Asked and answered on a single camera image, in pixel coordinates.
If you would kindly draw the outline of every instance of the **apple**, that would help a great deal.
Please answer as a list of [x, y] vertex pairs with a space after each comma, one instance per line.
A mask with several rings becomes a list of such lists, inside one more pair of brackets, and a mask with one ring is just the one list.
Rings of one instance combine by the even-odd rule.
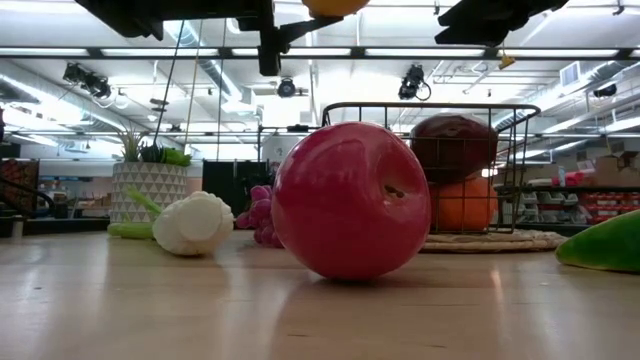
[[282, 244], [308, 268], [368, 280], [420, 250], [431, 206], [411, 149], [380, 126], [349, 122], [292, 149], [276, 175], [271, 215]]
[[482, 122], [468, 115], [436, 115], [411, 130], [411, 150], [428, 181], [463, 181], [495, 161], [498, 134]]

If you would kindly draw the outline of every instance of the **cauliflower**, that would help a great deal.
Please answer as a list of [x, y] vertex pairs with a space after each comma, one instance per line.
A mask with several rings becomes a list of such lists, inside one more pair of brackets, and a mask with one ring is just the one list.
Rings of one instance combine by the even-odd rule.
[[158, 244], [183, 256], [213, 252], [232, 231], [231, 208], [217, 196], [203, 191], [169, 205], [153, 224]]

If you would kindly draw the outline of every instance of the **yellow ball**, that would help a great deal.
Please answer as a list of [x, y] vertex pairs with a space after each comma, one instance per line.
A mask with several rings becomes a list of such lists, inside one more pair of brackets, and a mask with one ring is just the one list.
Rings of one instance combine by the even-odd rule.
[[347, 16], [365, 7], [369, 0], [302, 0], [311, 16]]

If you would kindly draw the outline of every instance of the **plant pot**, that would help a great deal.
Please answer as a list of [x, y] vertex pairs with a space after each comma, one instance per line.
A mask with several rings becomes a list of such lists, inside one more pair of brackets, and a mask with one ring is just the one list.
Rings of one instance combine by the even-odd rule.
[[133, 186], [162, 208], [182, 200], [187, 190], [187, 168], [156, 163], [118, 163], [113, 166], [111, 223], [151, 222], [144, 206], [135, 203], [127, 189]]

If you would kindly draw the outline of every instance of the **cardboard box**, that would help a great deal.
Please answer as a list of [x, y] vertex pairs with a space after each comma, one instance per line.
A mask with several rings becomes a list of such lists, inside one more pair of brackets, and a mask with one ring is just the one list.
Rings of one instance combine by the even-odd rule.
[[620, 155], [599, 157], [578, 162], [580, 171], [591, 173], [584, 185], [640, 187], [638, 152], [626, 151]]

